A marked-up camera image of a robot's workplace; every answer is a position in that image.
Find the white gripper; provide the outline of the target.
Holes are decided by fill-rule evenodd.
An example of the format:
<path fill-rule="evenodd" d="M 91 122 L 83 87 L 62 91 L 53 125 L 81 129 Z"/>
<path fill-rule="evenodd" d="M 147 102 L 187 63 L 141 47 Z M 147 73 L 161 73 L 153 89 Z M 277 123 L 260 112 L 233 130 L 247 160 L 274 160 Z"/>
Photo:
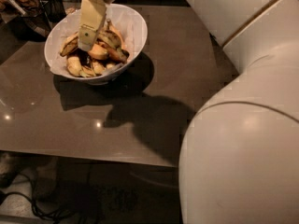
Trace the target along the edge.
<path fill-rule="evenodd" d="M 78 47 L 84 51 L 93 48 L 99 31 L 106 19 L 106 3 L 115 0 L 81 0 L 80 20 L 78 29 Z"/>

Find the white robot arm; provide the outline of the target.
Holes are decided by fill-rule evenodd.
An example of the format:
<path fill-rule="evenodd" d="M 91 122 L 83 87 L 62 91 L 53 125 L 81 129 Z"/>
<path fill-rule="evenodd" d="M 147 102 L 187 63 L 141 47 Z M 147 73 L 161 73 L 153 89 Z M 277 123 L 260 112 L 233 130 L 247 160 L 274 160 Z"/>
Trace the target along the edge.
<path fill-rule="evenodd" d="M 180 151 L 184 224 L 299 224 L 299 0 L 186 0 L 239 72 Z"/>

